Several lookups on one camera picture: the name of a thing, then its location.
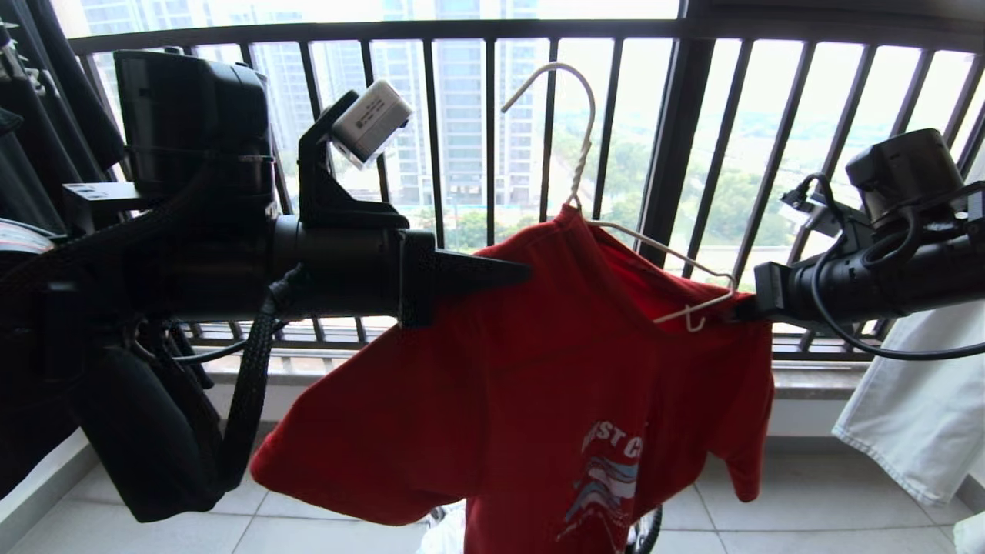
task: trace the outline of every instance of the white wire hanger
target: white wire hanger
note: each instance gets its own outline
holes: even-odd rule
[[[542,65],[541,67],[537,68],[537,70],[534,71],[530,75],[530,77],[527,78],[527,80],[523,83],[523,85],[520,85],[520,88],[517,89],[515,93],[513,93],[513,96],[510,97],[510,99],[508,101],[506,101],[506,104],[503,104],[502,105],[502,109],[500,111],[503,112],[503,113],[506,113],[506,111],[508,109],[510,109],[510,107],[513,106],[513,104],[515,104],[516,101],[521,96],[523,96],[523,93],[527,92],[527,89],[530,88],[530,85],[538,77],[540,77],[541,74],[546,73],[548,71],[555,71],[555,70],[558,70],[558,69],[563,69],[564,71],[567,71],[570,74],[574,75],[578,79],[578,81],[581,83],[581,86],[585,88],[585,93],[588,95],[588,127],[585,129],[585,137],[581,141],[581,153],[578,156],[578,164],[574,168],[574,177],[571,180],[571,194],[567,197],[567,200],[564,201],[564,203],[567,204],[567,205],[571,205],[571,203],[573,202],[574,203],[574,207],[577,208],[580,211],[581,210],[581,200],[578,198],[578,187],[581,185],[581,174],[584,173],[584,171],[585,171],[585,161],[588,159],[588,151],[592,147],[592,141],[591,141],[592,125],[595,124],[595,95],[592,93],[592,86],[588,84],[588,80],[585,79],[585,76],[582,75],[580,71],[578,71],[577,69],[575,69],[574,67],[572,67],[572,66],[570,66],[570,65],[568,65],[566,63],[554,61],[554,62],[545,64],[545,65]],[[714,275],[716,277],[723,277],[725,279],[728,279],[728,282],[729,282],[728,292],[726,292],[722,296],[713,298],[713,299],[711,299],[711,300],[709,300],[707,302],[702,302],[701,304],[698,304],[697,306],[688,306],[688,305],[685,305],[685,308],[683,310],[679,310],[677,312],[668,313],[667,315],[662,315],[660,317],[657,317],[656,319],[653,320],[654,323],[663,323],[664,321],[669,321],[671,319],[674,319],[675,317],[684,316],[685,319],[687,320],[687,329],[688,329],[688,331],[690,331],[692,333],[698,332],[698,331],[700,331],[704,327],[705,318],[702,317],[701,320],[697,324],[693,324],[691,322],[690,315],[692,313],[694,313],[694,312],[698,312],[699,310],[704,310],[706,308],[710,308],[712,306],[715,306],[716,304],[721,304],[721,303],[723,303],[723,302],[731,299],[736,294],[736,283],[737,283],[737,280],[736,280],[735,276],[732,275],[732,274],[730,274],[730,273],[721,273],[721,272],[718,272],[718,271],[713,271],[710,268],[708,268],[708,267],[702,265],[701,263],[697,262],[696,260],[691,259],[691,258],[687,257],[686,255],[681,254],[680,252],[677,252],[676,250],[673,250],[672,248],[666,246],[665,244],[662,244],[660,242],[656,242],[653,239],[651,239],[651,238],[649,238],[649,237],[647,237],[647,236],[645,236],[645,235],[643,235],[641,233],[637,233],[636,231],[634,231],[632,229],[627,229],[626,227],[623,227],[622,225],[620,225],[618,223],[612,223],[612,222],[608,222],[608,221],[587,221],[586,223],[588,225],[592,226],[592,227],[605,227],[605,228],[616,229],[618,231],[622,231],[623,233],[626,233],[627,235],[630,235],[631,237],[635,237],[640,242],[643,242],[645,244],[649,244],[650,246],[653,246],[654,248],[657,248],[658,250],[660,250],[660,251],[662,251],[664,253],[671,254],[671,255],[673,255],[673,256],[675,256],[675,257],[683,260],[685,263],[689,263],[690,265],[693,265],[694,267],[696,267],[696,268],[704,271],[705,273],[708,273],[710,275]]]

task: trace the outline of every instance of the tile floor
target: tile floor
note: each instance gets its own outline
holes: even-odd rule
[[[960,501],[921,507],[855,454],[776,454],[762,494],[732,493],[709,459],[697,483],[665,507],[657,554],[944,554]],[[423,524],[388,527],[268,493],[246,480],[207,514],[138,524],[97,467],[12,550],[13,554],[413,554]]]

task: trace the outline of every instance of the white cloth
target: white cloth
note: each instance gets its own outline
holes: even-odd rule
[[[985,513],[954,526],[954,547],[957,554],[985,554]]]
[[[427,530],[418,554],[463,554],[465,552],[465,501],[446,506],[444,518]]]
[[[974,302],[901,318],[885,347],[946,350],[983,340],[985,302]],[[876,358],[831,432],[921,503],[947,504],[985,450],[985,355]]]

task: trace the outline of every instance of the printed graphic on shirt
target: printed graphic on shirt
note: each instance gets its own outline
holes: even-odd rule
[[[640,437],[630,437],[609,421],[595,422],[585,435],[581,453],[585,463],[580,477],[574,481],[574,501],[564,515],[561,540],[575,532],[586,521],[598,519],[609,535],[613,552],[623,552],[625,537],[636,494],[636,471],[643,448]],[[630,463],[614,461],[629,459]]]

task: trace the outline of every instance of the t-shirt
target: t-shirt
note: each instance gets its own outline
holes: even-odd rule
[[[257,482],[394,525],[467,498],[468,554],[622,552],[708,452],[757,496],[768,322],[729,322],[730,301],[693,315],[696,333],[653,323],[724,290],[570,207],[479,254],[533,277],[443,303],[432,327],[390,329],[314,384],[253,459]]]

